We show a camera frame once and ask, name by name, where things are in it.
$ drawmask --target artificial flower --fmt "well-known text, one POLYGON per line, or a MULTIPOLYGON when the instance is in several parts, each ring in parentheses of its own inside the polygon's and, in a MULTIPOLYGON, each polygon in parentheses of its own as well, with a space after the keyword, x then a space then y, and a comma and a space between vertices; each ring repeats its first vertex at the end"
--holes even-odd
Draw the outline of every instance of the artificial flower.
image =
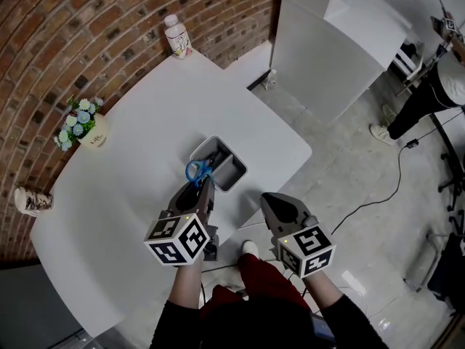
POLYGON ((79 111, 78 112, 78 122, 85 124, 90 120, 90 114, 86 111, 79 111))
POLYGON ((65 141, 68 141, 68 132, 66 132, 65 130, 62 130, 60 132, 60 134, 58 135, 58 140, 60 140, 60 142, 65 142, 65 141))
POLYGON ((78 119, 75 116, 72 116, 72 115, 66 116, 66 124, 69 125, 70 127, 74 127, 77 122, 78 122, 78 119))
POLYGON ((68 151, 68 149, 71 147, 71 141, 65 141, 62 145, 61 145, 61 149, 63 151, 68 151))
POLYGON ((81 110, 89 110, 89 106, 90 106, 90 102, 87 100, 87 98, 83 98, 80 102, 79 102, 79 108, 81 110))
POLYGON ((74 128, 73 128, 73 133, 74 133, 74 135, 76 135, 76 136, 80 136, 80 135, 82 135, 83 130, 84 130, 84 129, 82 128, 82 125, 76 124, 76 125, 74 126, 74 128))

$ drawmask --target white shoe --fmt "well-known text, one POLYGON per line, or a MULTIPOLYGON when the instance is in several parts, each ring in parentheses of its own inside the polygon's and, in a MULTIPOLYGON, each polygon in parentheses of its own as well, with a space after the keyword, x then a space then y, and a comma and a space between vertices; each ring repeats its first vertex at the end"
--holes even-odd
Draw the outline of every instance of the white shoe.
POLYGON ((389 146, 393 146, 395 144, 395 140, 389 136, 389 132, 385 126, 370 124, 369 129, 371 135, 378 141, 386 143, 389 146))
POLYGON ((382 105, 381 110, 383 111, 384 116, 386 116, 389 124, 392 124, 392 122, 397 118, 397 114, 386 103, 382 105))
POLYGON ((255 256, 257 259, 259 258, 259 247, 253 241, 245 241, 242 244, 242 254, 250 253, 255 256))

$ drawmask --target floor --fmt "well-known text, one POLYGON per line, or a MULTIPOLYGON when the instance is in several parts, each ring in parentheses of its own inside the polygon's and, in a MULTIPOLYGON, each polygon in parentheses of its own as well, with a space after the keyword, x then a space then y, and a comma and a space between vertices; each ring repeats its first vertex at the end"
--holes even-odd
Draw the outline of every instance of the floor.
MULTIPOLYGON (((360 204, 389 196, 397 185, 400 147, 434 128, 425 118, 395 147, 371 137, 368 125, 381 120, 381 104, 389 103, 398 111, 405 102, 405 97, 393 100, 396 87, 398 81, 390 73, 383 74, 330 126, 315 120, 279 86, 271 91, 258 86, 253 91, 312 147, 310 160, 281 192, 300 198, 329 230, 360 204)), ((407 275, 421 280, 433 260, 426 233, 451 232, 445 210, 450 193, 437 192, 438 184, 448 178, 440 160, 444 149, 437 132, 413 150, 405 149, 397 195, 385 204, 361 209, 334 235, 336 256, 325 271, 362 309, 390 348, 428 348, 448 322, 450 311, 443 302, 427 290, 412 292, 403 281, 407 275)), ((204 270, 235 263, 246 239, 259 245, 263 260, 271 260, 270 238, 263 216, 257 212, 220 247, 219 261, 205 264, 204 270)), ((280 262, 272 264, 283 270, 280 262)), ((242 287, 235 268, 204 273, 202 279, 207 299, 217 284, 242 287)), ((304 289, 297 277, 292 281, 299 291, 304 289)), ((306 300, 318 310, 310 296, 306 300)), ((119 324, 118 342, 124 338, 125 347, 147 348, 163 305, 164 301, 152 301, 119 324)))

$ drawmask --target cup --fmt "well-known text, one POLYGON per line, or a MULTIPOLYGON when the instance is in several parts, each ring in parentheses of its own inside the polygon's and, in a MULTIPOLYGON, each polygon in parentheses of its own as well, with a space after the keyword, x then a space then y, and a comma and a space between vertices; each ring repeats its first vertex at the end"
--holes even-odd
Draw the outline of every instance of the cup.
POLYGON ((52 209, 53 196, 25 188, 17 188, 15 190, 15 204, 21 213, 37 217, 41 211, 52 209))

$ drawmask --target bottle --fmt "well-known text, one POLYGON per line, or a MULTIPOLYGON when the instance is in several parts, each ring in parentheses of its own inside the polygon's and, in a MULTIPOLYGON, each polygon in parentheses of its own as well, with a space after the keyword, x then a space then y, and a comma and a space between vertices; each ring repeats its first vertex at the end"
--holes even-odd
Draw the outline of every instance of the bottle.
POLYGON ((165 35, 176 58, 185 59, 192 54, 192 45, 186 26, 180 23, 176 15, 165 17, 165 35))
POLYGON ((276 74, 276 70, 273 68, 270 73, 268 74, 267 78, 263 81, 263 87, 266 90, 273 89, 276 85, 276 81, 278 80, 278 75, 276 74))

